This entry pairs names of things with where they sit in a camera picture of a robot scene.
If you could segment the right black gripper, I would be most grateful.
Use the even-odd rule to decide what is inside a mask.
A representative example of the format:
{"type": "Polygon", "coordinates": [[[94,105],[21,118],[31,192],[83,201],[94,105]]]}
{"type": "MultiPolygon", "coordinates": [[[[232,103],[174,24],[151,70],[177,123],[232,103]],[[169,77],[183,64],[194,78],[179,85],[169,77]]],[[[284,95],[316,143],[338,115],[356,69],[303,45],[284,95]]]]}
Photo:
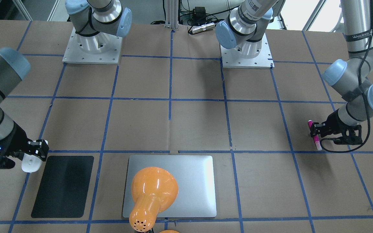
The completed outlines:
{"type": "Polygon", "coordinates": [[[0,140],[0,169],[13,168],[15,161],[9,159],[9,156],[22,160],[23,156],[19,155],[21,152],[28,152],[29,155],[34,155],[46,162],[48,151],[47,140],[32,141],[27,137],[25,131],[17,123],[14,123],[9,135],[0,140]]]}

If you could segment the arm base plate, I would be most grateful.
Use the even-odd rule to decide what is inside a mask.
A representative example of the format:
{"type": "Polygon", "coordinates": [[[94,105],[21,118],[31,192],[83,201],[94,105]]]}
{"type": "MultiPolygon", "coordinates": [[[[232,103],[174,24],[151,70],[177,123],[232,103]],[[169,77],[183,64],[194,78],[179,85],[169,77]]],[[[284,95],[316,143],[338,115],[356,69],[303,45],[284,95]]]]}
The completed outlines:
{"type": "Polygon", "coordinates": [[[248,42],[226,49],[220,46],[222,66],[224,68],[274,68],[274,61],[266,34],[258,42],[248,42]]]}
{"type": "Polygon", "coordinates": [[[62,61],[67,64],[118,65],[122,43],[122,37],[103,32],[83,37],[73,28],[62,61]]]}

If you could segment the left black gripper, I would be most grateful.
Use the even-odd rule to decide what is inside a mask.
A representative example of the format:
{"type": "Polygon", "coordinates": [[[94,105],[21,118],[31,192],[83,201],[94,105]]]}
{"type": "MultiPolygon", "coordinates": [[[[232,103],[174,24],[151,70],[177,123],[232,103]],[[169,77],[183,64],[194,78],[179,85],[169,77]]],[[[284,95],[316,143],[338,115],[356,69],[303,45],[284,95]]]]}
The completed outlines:
{"type": "Polygon", "coordinates": [[[362,140],[361,125],[349,126],[341,121],[338,111],[331,113],[323,123],[310,122],[310,137],[324,138],[341,134],[340,137],[330,138],[336,145],[360,145],[362,140]]]}

